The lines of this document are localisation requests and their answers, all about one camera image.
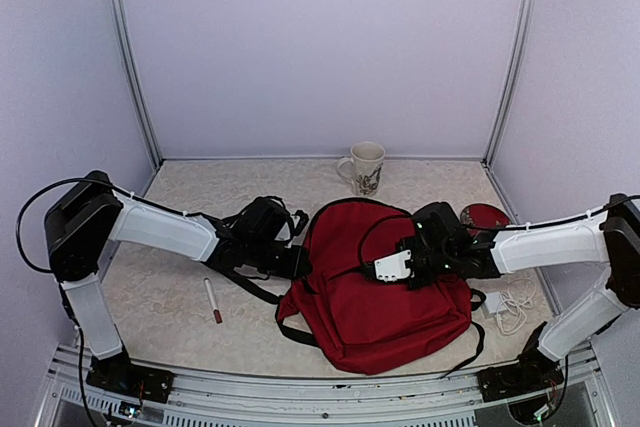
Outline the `red student backpack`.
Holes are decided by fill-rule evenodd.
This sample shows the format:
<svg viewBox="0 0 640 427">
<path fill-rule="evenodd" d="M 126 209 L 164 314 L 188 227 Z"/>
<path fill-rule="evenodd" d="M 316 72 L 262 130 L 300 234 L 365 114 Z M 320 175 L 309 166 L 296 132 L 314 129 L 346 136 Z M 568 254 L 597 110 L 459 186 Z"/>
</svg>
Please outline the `red student backpack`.
<svg viewBox="0 0 640 427">
<path fill-rule="evenodd" d="M 406 281 L 374 278 L 374 260 L 414 235 L 417 211 L 361 197 L 330 202 L 309 216 L 295 240 L 309 252 L 311 274 L 288 280 L 262 277 L 249 266 L 238 271 L 276 297 L 278 324 L 303 316 L 307 329 L 283 327 L 285 337 L 319 348 L 342 371 L 374 375 L 395 369 L 463 334 L 485 301 L 457 276 L 418 290 L 409 290 Z"/>
</svg>

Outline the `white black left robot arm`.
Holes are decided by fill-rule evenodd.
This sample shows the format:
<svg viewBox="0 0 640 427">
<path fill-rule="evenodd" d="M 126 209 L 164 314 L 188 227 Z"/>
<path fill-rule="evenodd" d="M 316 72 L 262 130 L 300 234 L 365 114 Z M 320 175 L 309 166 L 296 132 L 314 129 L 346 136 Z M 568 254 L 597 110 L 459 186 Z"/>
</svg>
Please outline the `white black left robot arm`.
<svg viewBox="0 0 640 427">
<path fill-rule="evenodd" d="M 275 196 L 257 197 L 239 213 L 217 218 L 178 211 L 113 184 L 99 170 L 69 178 L 70 190 L 45 214 L 48 265 L 72 320 L 92 353 L 92 369 L 115 389 L 133 390 L 140 371 L 117 331 L 98 278 L 109 242 L 138 244 L 201 263 L 271 304 L 277 299 L 239 273 L 249 266 L 260 276 L 297 280 L 310 274 L 307 248 L 295 240 L 309 217 L 291 213 Z"/>
</svg>

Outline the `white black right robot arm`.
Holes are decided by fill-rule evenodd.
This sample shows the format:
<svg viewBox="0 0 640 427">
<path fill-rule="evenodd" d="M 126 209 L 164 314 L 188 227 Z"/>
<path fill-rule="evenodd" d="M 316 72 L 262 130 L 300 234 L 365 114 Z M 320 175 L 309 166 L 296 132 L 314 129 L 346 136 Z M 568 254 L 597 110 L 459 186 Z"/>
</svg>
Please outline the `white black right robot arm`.
<svg viewBox="0 0 640 427">
<path fill-rule="evenodd" d="M 608 269 L 560 315 L 532 337 L 511 380 L 523 391 L 546 379 L 551 365 L 623 313 L 639 306 L 639 198 L 614 194 L 574 217 L 538 224 L 464 224 L 446 202 L 411 218 L 415 233 L 400 242 L 400 279 L 420 288 L 445 274 L 493 279 L 531 268 L 600 263 Z"/>
</svg>

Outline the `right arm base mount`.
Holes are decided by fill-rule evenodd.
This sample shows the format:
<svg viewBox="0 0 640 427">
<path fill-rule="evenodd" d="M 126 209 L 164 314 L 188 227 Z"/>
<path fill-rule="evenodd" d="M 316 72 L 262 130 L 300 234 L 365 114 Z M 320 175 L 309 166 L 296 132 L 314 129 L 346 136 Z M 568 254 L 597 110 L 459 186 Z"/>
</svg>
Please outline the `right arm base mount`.
<svg viewBox="0 0 640 427">
<path fill-rule="evenodd" d="M 514 363 L 477 372 L 484 402 L 520 396 L 565 382 L 559 360 L 551 360 L 539 350 L 539 338 L 546 324 L 543 322 L 531 333 Z"/>
</svg>

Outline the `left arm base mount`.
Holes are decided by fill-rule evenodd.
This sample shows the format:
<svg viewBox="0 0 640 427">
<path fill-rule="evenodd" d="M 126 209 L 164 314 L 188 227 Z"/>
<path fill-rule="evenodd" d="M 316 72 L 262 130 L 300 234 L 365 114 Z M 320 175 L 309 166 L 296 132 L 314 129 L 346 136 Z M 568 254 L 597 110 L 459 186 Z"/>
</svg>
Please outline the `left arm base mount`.
<svg viewBox="0 0 640 427">
<path fill-rule="evenodd" d="M 133 363 L 125 347 L 112 356 L 91 356 L 87 383 L 108 392 L 166 404 L 173 386 L 173 372 Z"/>
</svg>

